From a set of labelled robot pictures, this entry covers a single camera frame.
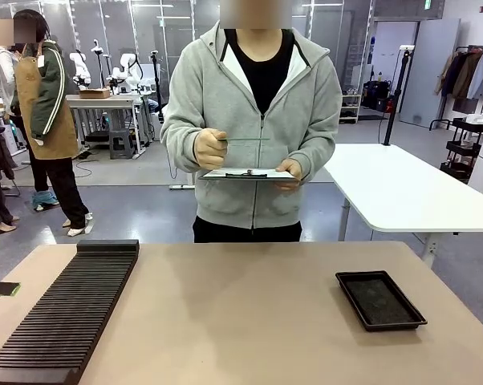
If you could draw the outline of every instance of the person's right hand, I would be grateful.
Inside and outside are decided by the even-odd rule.
[[[225,154],[227,154],[227,134],[214,128],[203,128],[193,145],[195,159],[201,168],[206,170],[217,170],[224,165]]]

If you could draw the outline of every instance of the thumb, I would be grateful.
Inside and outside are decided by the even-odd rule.
[[[214,131],[212,131],[212,134],[217,139],[225,139],[225,138],[227,138],[227,133],[226,132],[223,132],[223,131],[214,130]]]
[[[284,172],[287,171],[288,168],[290,167],[290,160],[285,159],[282,161],[282,163],[275,169],[277,172]]]

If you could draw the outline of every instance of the beige tabletop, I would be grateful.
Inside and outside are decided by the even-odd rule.
[[[38,247],[0,347],[75,254]],[[387,270],[428,320],[368,333],[335,273]],[[404,244],[142,245],[80,385],[483,385],[483,326]]]

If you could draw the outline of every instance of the brown apron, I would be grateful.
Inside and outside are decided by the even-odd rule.
[[[68,107],[66,100],[63,101],[51,130],[49,130],[44,138],[43,146],[38,145],[31,137],[31,111],[33,109],[33,103],[39,97],[39,88],[42,81],[42,76],[37,65],[37,58],[41,54],[42,43],[39,44],[36,58],[29,56],[22,58],[15,68],[18,101],[20,103],[24,126],[26,127],[26,139],[29,140],[36,159],[53,160],[73,158],[78,154],[78,142],[75,135],[71,109]]]

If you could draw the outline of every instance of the hand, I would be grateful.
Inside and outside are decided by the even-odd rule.
[[[282,191],[294,191],[300,187],[300,181],[302,180],[302,167],[300,163],[295,159],[285,159],[275,169],[275,171],[284,172],[288,171],[292,176],[297,178],[295,182],[277,182],[277,187]]]
[[[227,154],[227,134],[214,128],[204,128],[199,132],[193,152],[195,159],[201,168],[206,170],[217,170],[224,165],[225,155]]]

